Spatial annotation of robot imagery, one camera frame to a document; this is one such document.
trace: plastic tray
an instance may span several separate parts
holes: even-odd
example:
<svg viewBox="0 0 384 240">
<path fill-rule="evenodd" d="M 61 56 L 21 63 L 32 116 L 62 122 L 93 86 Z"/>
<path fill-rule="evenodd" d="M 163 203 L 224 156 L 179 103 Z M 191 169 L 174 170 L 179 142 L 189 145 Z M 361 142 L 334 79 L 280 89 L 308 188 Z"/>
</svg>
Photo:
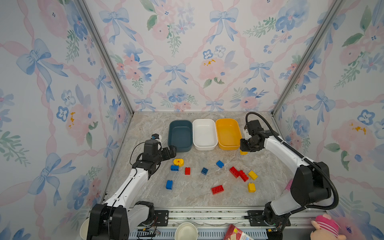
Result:
<svg viewBox="0 0 384 240">
<path fill-rule="evenodd" d="M 169 124 L 168 145 L 177 147 L 176 152 L 188 152 L 192 148 L 192 123 L 176 120 Z"/>
<path fill-rule="evenodd" d="M 241 132 L 239 124 L 232 118 L 216 121 L 218 146 L 223 150 L 236 150 L 240 147 Z"/>
<path fill-rule="evenodd" d="M 200 151 L 215 149 L 217 145 L 216 124 L 212 119 L 196 119 L 192 123 L 193 144 Z"/>
</svg>

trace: yellow bin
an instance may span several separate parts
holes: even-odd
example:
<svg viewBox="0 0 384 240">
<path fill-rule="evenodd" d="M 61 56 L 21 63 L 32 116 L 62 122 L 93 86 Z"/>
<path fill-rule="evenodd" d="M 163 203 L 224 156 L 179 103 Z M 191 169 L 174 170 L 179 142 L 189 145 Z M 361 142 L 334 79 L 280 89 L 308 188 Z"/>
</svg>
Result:
<svg viewBox="0 0 384 240">
<path fill-rule="evenodd" d="M 240 147 L 241 132 L 239 124 L 232 118 L 216 121 L 218 146 L 223 150 L 236 150 Z"/>
</svg>

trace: dark blue bin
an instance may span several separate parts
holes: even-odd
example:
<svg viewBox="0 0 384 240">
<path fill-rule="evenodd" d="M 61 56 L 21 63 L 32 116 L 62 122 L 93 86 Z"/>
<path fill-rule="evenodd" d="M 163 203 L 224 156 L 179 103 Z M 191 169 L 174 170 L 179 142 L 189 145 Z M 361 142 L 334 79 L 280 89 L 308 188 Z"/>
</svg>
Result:
<svg viewBox="0 0 384 240">
<path fill-rule="evenodd" d="M 176 152 L 188 152 L 193 145 L 192 123 L 188 120 L 175 120 L 169 124 L 168 145 L 177 147 Z"/>
</svg>

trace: gray marble surface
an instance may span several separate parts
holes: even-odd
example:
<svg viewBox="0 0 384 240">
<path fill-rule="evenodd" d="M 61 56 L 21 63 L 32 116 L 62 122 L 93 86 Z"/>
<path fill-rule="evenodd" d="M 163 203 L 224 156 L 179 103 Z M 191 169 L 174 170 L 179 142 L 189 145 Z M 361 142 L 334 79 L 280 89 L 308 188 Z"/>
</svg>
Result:
<svg viewBox="0 0 384 240">
<path fill-rule="evenodd" d="M 269 113 L 262 113 L 273 126 Z M 169 124 L 173 120 L 186 119 L 193 122 L 198 118 L 233 118 L 240 126 L 245 125 L 246 112 L 197 112 L 197 113 L 148 113 L 136 112 L 130 123 L 128 132 L 119 153 L 112 178 L 107 187 L 108 197 L 124 182 L 131 171 L 129 157 L 133 148 L 140 142 L 150 138 L 154 133 L 162 135 L 163 145 L 167 145 Z M 260 120 L 264 129 L 266 125 Z M 143 152 L 141 144 L 133 153 L 133 160 Z M 198 151 L 192 146 L 189 152 L 177 153 L 176 158 L 184 159 L 184 166 L 179 172 L 170 171 L 173 159 L 162 162 L 160 169 L 149 179 L 139 191 L 135 201 L 153 202 L 156 207 L 218 207 L 218 206 L 260 206 L 273 201 L 283 192 L 288 181 L 293 177 L 288 167 L 275 155 L 263 149 L 259 152 L 240 155 L 240 150 L 224 151 L 218 146 L 212 151 Z M 219 168 L 217 161 L 225 166 Z M 258 178 L 244 182 L 235 178 L 229 169 L 235 166 L 246 174 L 253 170 Z M 184 168 L 191 168 L 191 175 L 184 174 Z M 208 174 L 203 175 L 203 167 Z M 166 189 L 167 180 L 173 180 L 172 190 Z M 256 192 L 248 192 L 248 183 L 254 182 Z M 212 195 L 211 188 L 223 185 L 224 192 Z"/>
</svg>

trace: white bin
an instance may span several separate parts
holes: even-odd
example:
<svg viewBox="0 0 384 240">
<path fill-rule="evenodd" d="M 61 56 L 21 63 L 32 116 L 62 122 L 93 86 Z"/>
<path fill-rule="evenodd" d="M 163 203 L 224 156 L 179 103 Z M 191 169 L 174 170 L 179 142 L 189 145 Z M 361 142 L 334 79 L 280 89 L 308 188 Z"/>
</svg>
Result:
<svg viewBox="0 0 384 240">
<path fill-rule="evenodd" d="M 215 149 L 217 141 L 216 124 L 212 119 L 196 119 L 192 123 L 193 144 L 200 151 Z"/>
</svg>

